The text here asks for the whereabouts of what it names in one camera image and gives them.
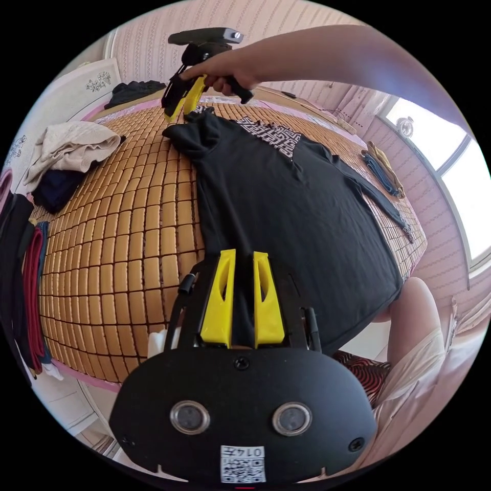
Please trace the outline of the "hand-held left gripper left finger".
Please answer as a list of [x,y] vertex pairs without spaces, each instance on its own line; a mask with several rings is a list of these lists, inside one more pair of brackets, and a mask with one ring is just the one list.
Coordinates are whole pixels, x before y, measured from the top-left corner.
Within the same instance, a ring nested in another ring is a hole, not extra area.
[[236,251],[222,250],[214,268],[200,328],[206,344],[231,347]]

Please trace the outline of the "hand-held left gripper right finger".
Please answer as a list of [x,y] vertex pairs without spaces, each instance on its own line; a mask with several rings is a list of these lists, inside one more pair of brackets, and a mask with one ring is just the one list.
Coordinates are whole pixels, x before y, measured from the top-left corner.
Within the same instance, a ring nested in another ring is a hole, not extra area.
[[267,253],[253,253],[254,347],[281,345],[285,338],[280,304]]

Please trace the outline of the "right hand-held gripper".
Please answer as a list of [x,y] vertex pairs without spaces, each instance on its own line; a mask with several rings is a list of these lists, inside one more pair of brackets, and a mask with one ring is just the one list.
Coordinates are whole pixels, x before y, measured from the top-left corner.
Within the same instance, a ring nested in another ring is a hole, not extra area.
[[186,46],[181,57],[182,66],[169,80],[161,100],[167,122],[172,122],[180,112],[188,115],[195,111],[203,93],[208,89],[205,85],[205,76],[185,81],[181,78],[181,74],[189,67],[231,49],[232,45],[226,42],[190,43]]

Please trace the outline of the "person's right hand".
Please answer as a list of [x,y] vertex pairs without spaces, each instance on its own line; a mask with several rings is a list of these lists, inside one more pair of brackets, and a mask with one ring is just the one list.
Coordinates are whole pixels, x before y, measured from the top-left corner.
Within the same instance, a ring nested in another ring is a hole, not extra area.
[[260,56],[250,54],[246,48],[230,50],[186,69],[179,75],[179,78],[182,81],[189,81],[203,77],[206,87],[231,96],[235,94],[235,91],[227,81],[230,77],[235,78],[241,87],[248,90],[275,80],[275,75],[270,73],[267,66],[261,61]]

